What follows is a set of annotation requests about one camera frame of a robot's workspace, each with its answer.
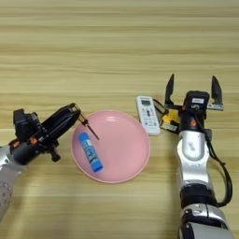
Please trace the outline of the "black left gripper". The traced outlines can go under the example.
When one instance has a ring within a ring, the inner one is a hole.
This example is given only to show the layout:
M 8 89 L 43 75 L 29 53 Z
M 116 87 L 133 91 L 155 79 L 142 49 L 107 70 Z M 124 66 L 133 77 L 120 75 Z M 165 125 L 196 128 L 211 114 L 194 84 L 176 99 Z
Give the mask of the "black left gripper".
M 40 154 L 48 153 L 57 162 L 61 158 L 56 150 L 59 146 L 58 138 L 76 123 L 79 115 L 79 108 L 72 103 L 58 109 L 42 124 L 15 124 L 16 139 L 9 143 L 13 159 L 26 165 Z

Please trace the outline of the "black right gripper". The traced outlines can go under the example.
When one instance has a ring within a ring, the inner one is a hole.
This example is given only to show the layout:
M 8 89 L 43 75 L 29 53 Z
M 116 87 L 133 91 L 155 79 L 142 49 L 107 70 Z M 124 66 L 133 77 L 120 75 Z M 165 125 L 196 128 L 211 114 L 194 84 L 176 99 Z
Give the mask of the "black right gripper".
M 206 120 L 206 110 L 223 111 L 224 105 L 222 101 L 222 89 L 220 88 L 218 79 L 212 76 L 211 95 L 214 100 L 213 104 L 207 106 L 192 104 L 192 105 L 174 105 L 171 101 L 171 95 L 174 90 L 175 74 L 170 76 L 166 85 L 165 91 L 165 109 L 166 113 L 174 110 L 179 117 L 180 132 L 194 131 L 202 132 L 204 130 L 204 121 Z

